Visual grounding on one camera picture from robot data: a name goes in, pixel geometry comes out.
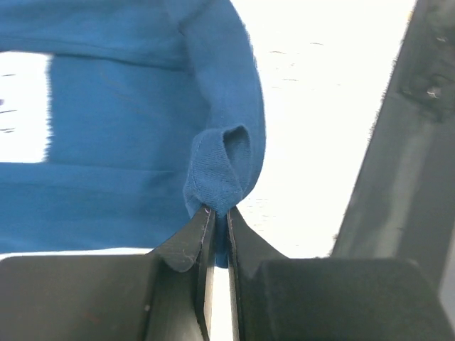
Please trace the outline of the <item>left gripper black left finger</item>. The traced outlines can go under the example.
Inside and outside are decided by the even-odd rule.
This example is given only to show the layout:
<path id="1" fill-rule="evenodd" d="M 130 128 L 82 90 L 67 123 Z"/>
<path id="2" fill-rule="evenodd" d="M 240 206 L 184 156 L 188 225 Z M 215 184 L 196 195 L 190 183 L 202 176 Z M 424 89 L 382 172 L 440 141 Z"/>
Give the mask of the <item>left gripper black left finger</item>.
<path id="1" fill-rule="evenodd" d="M 208 340 L 215 213 L 147 254 L 1 262 L 2 340 Z"/>

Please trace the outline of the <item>blue printed t shirt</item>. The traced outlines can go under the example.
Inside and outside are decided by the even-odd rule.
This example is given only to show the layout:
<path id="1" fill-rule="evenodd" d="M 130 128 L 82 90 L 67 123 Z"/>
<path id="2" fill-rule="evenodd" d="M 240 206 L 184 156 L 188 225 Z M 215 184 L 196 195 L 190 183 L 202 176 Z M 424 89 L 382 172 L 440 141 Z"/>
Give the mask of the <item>blue printed t shirt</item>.
<path id="1" fill-rule="evenodd" d="M 230 1 L 1 2 L 1 251 L 152 249 L 255 186 L 264 103 Z"/>

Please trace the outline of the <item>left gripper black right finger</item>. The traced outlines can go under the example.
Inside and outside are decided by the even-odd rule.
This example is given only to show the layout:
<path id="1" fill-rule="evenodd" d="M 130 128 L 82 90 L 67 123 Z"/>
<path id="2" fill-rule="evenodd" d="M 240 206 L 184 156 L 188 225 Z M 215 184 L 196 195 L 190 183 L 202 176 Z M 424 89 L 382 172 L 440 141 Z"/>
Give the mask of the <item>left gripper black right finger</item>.
<path id="1" fill-rule="evenodd" d="M 229 211 L 236 340 L 452 340 L 422 272 L 397 259 L 291 259 Z"/>

